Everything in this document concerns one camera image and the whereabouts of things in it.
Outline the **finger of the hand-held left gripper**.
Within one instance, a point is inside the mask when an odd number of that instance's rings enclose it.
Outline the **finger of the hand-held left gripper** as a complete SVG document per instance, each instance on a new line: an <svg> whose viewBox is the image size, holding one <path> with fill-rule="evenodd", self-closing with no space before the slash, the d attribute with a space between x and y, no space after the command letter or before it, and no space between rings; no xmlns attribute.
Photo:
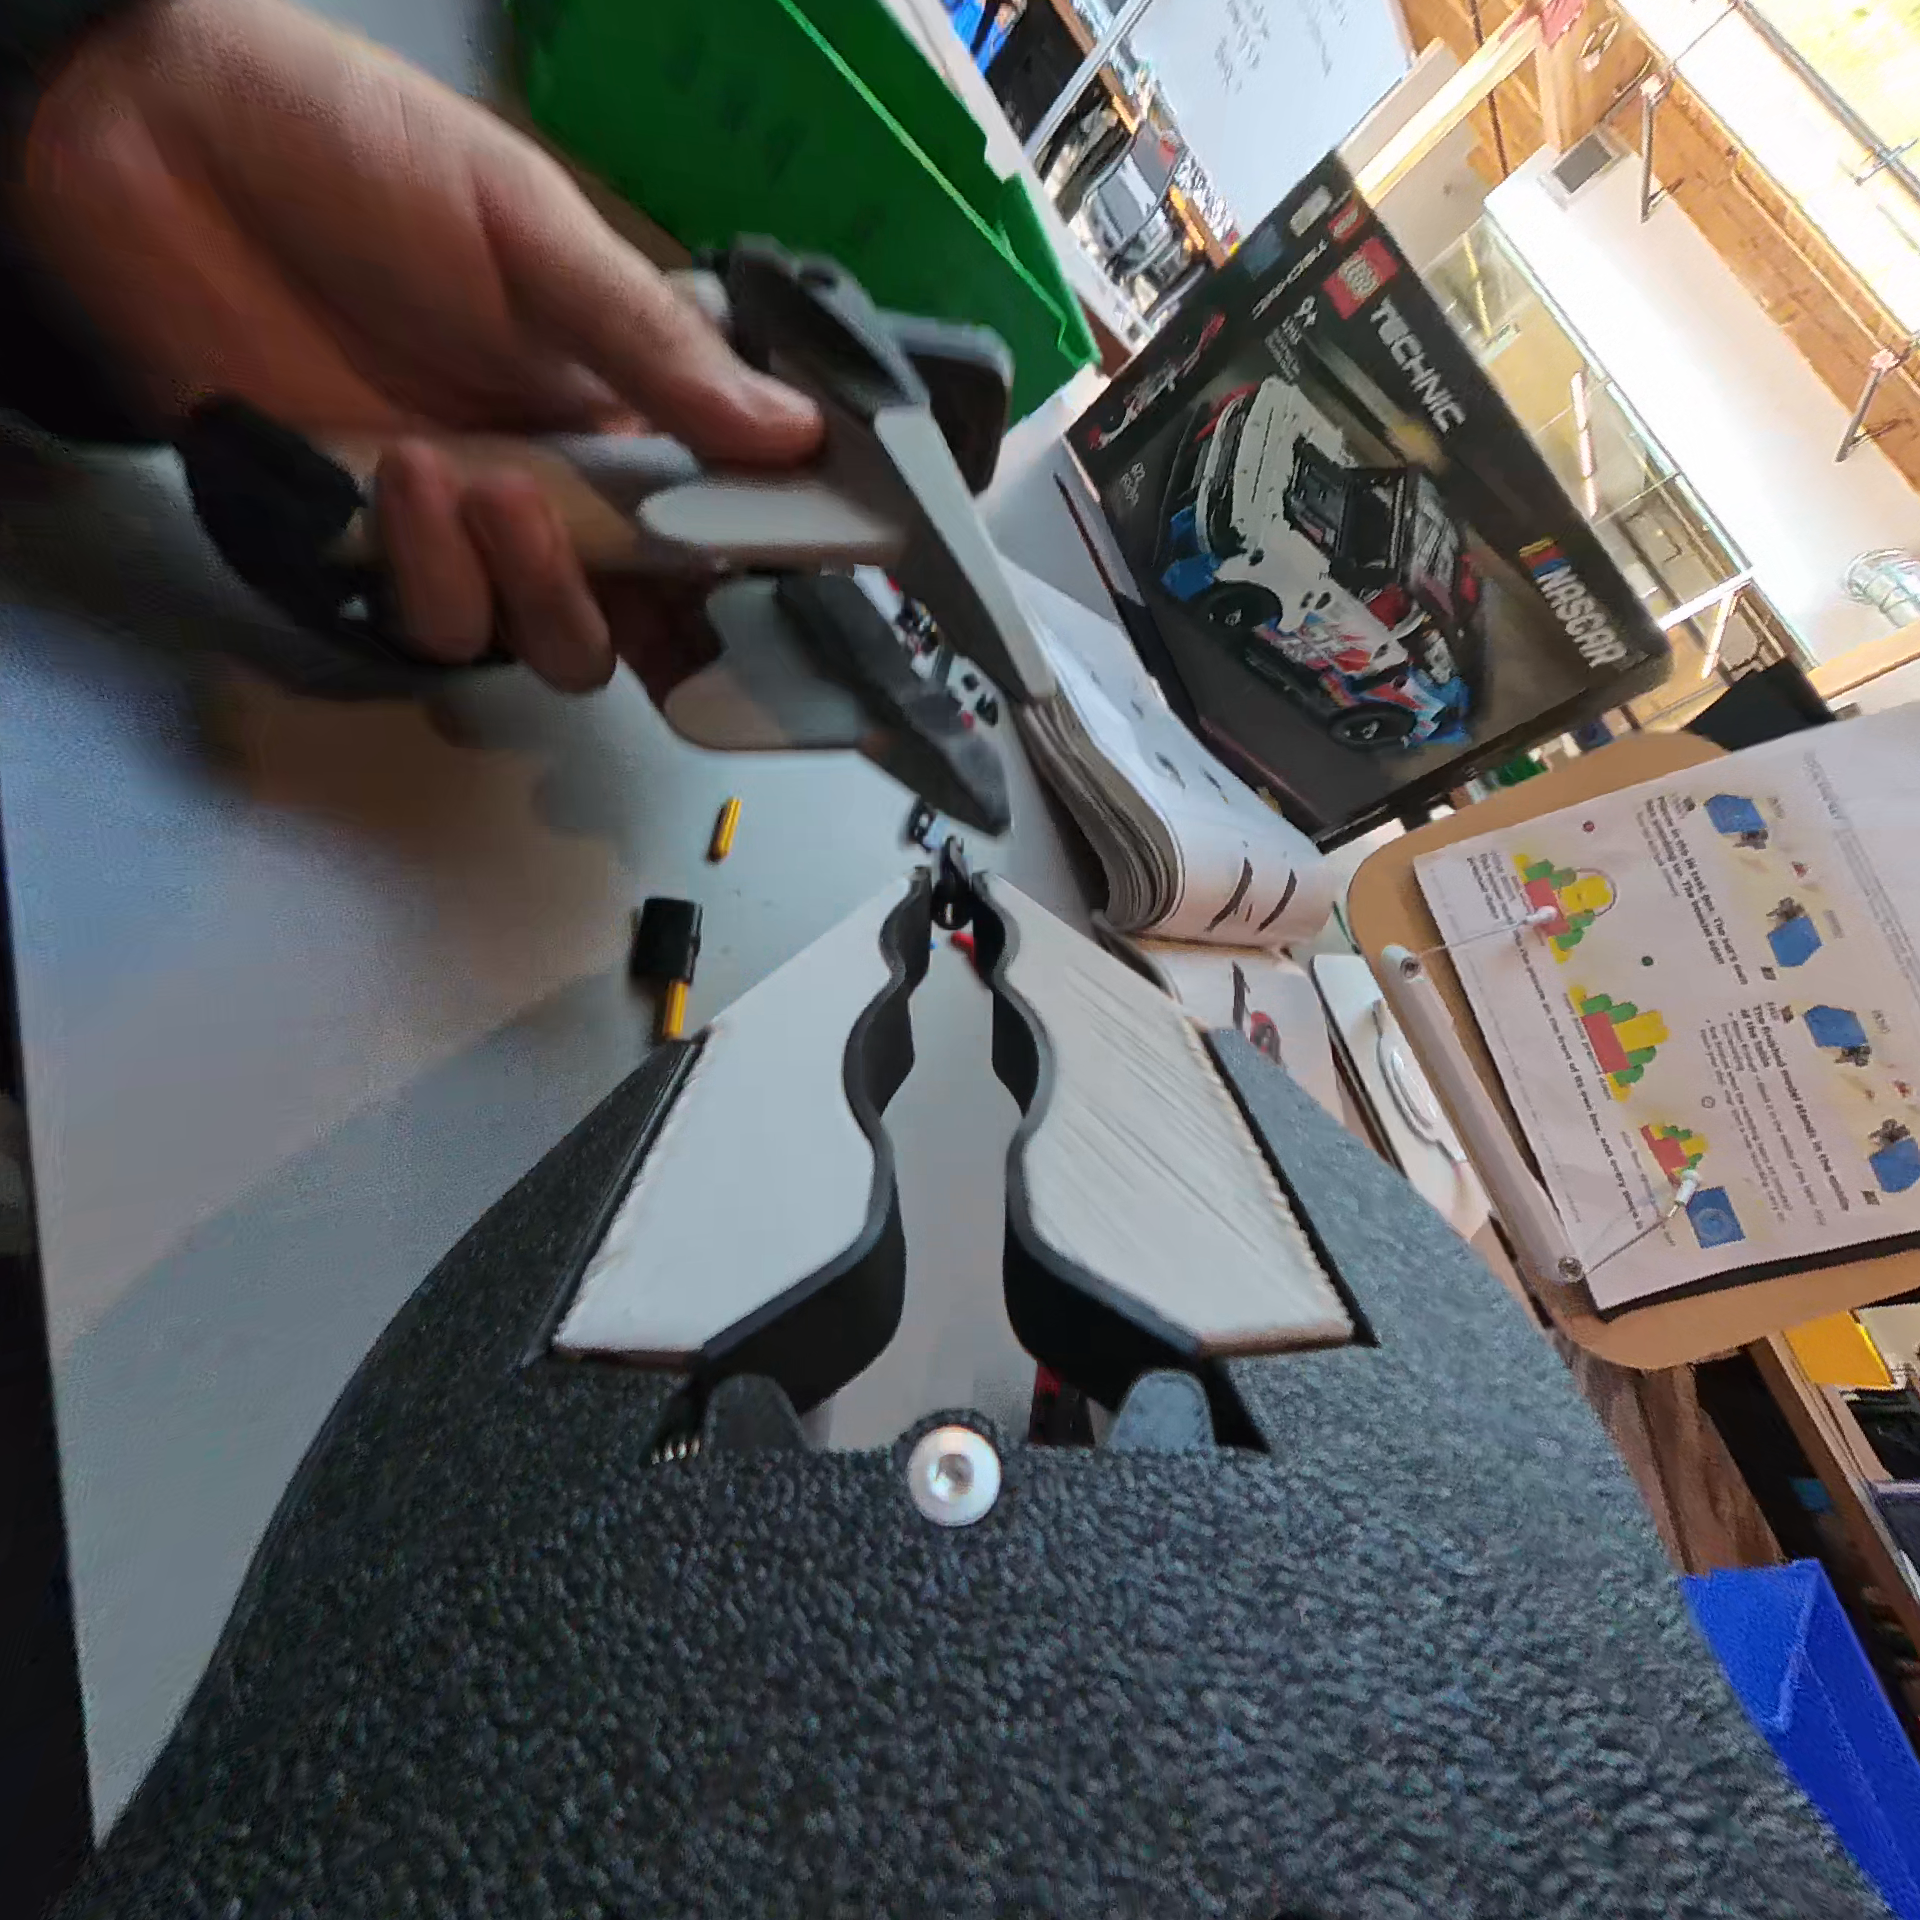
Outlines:
<svg viewBox="0 0 1920 1920"><path fill-rule="evenodd" d="M855 751L917 799L1005 833L1013 795L996 748L917 670L867 585L844 571L720 583L699 627L710 659L662 699L662 719L708 751Z"/></svg>
<svg viewBox="0 0 1920 1920"><path fill-rule="evenodd" d="M932 413L829 406L822 419L815 467L703 470L650 493L635 510L650 555L710 568L880 568L998 693L1046 699L1054 671Z"/></svg>

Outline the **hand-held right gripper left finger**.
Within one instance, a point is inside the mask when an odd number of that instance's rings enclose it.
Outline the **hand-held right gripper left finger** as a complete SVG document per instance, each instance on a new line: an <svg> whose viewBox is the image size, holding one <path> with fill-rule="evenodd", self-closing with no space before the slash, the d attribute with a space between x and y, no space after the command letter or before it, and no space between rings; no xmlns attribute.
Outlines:
<svg viewBox="0 0 1920 1920"><path fill-rule="evenodd" d="M564 1360L829 1403L904 1303L895 1153L883 1116L928 972L928 871L909 871L708 1022L550 1335Z"/></svg>

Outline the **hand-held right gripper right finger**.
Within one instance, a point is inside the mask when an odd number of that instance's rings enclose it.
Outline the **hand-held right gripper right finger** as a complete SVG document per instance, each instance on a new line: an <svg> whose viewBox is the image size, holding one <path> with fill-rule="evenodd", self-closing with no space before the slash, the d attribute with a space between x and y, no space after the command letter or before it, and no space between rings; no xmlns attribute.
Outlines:
<svg viewBox="0 0 1920 1920"><path fill-rule="evenodd" d="M1039 1368L1098 1405L1151 1373L1234 1405L1231 1360L1358 1340L1270 1143L1170 996L998 876L976 877L976 969L1020 1116L1004 1297Z"/></svg>

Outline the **instruction booklet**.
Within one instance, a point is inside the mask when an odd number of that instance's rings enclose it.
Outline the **instruction booklet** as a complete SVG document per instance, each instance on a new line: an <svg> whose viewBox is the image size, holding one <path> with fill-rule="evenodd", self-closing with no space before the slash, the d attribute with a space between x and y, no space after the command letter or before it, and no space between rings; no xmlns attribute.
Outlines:
<svg viewBox="0 0 1920 1920"><path fill-rule="evenodd" d="M1204 1028L1234 1028L1334 1120L1328 1015L1307 969L1336 871L1174 715L1128 632L1005 566L1056 691L1018 709L1027 757L1092 847L1095 934Z"/></svg>

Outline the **person's left hand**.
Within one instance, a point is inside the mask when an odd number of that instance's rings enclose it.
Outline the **person's left hand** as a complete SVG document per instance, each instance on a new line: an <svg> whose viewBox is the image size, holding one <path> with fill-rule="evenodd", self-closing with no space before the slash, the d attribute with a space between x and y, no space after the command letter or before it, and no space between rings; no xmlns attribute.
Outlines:
<svg viewBox="0 0 1920 1920"><path fill-rule="evenodd" d="M165 439L230 397L382 447L399 646L436 665L514 655L560 691L626 665L661 704L706 654L696 614L589 583L534 486L461 476L453 437L653 429L720 467L820 437L539 147L296 4L139 1L88 36L15 207Z"/></svg>

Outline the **green plastic bin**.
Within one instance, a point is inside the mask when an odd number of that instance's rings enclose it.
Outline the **green plastic bin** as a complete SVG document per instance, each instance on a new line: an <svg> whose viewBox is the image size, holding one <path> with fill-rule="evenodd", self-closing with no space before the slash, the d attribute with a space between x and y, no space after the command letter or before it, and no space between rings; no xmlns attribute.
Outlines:
<svg viewBox="0 0 1920 1920"><path fill-rule="evenodd" d="M1098 361L1038 193L880 1L510 1L534 127L688 252L773 238L995 329L1013 419Z"/></svg>

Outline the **wooden document stand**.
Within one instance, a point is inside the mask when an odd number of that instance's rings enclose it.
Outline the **wooden document stand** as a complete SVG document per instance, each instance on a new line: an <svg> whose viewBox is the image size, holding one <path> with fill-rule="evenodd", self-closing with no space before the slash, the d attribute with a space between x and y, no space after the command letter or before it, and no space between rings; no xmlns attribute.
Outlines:
<svg viewBox="0 0 1920 1920"><path fill-rule="evenodd" d="M1720 744L1688 732L1637 733L1403 832L1366 855L1351 877L1346 924L1388 1006L1403 1016L1410 990L1400 969L1386 960L1386 950L1424 950L1443 936L1418 880L1419 856L1479 833L1528 825L1559 809L1587 807L1638 784L1676 779L1696 768L1720 773L1728 761L1731 753ZM1670 1292L1616 1317L1595 1311L1580 1283L1557 1267L1541 1268L1538 1256L1524 1252L1509 1230L1509 1185L1524 1184L1528 1201L1538 1209L1548 1206L1548 1195L1535 1182L1535 1166L1503 1095L1498 1062L1451 965L1434 963L1428 975L1430 1013L1413 1016L1408 1040L1415 1062L1428 1071L1443 1112L1462 1132L1470 1166L1490 1199L1492 1224L1475 1245L1546 1327L1597 1360L1652 1373L1720 1360L1836 1311L1916 1303L1916 1245L1887 1240L1848 1264L1783 1271L1688 1296Z"/></svg>

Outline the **black toy car set box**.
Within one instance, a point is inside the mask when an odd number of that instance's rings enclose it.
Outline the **black toy car set box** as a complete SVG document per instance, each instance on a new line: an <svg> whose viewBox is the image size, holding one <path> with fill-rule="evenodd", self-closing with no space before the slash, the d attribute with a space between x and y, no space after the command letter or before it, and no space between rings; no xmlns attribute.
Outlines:
<svg viewBox="0 0 1920 1920"><path fill-rule="evenodd" d="M1655 616L1336 152L1064 444L1170 707L1324 846L1667 678Z"/></svg>

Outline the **whiteboard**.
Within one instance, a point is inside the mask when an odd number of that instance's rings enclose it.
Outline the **whiteboard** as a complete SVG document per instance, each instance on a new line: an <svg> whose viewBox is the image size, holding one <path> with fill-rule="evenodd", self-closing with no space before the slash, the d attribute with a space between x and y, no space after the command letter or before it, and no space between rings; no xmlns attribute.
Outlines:
<svg viewBox="0 0 1920 1920"><path fill-rule="evenodd" d="M1392 1L1154 1L1127 44L1237 232L1410 70Z"/></svg>

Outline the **printed instruction sheet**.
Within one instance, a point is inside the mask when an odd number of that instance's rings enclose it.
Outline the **printed instruction sheet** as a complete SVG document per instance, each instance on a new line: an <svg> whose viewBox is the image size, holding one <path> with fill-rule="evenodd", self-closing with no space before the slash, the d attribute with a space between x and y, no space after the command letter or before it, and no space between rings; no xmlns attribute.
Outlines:
<svg viewBox="0 0 1920 1920"><path fill-rule="evenodd" d="M1916 707L1419 855L1595 1309L1916 1247Z"/></svg>

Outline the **blue plastic bin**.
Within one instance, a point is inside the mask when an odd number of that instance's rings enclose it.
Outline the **blue plastic bin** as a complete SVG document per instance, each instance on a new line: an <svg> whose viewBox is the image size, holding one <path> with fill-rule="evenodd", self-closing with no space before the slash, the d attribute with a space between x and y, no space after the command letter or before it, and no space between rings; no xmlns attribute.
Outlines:
<svg viewBox="0 0 1920 1920"><path fill-rule="evenodd" d="M1818 1561L1684 1574L1746 1716L1901 1918L1918 1915L1918 1757Z"/></svg>

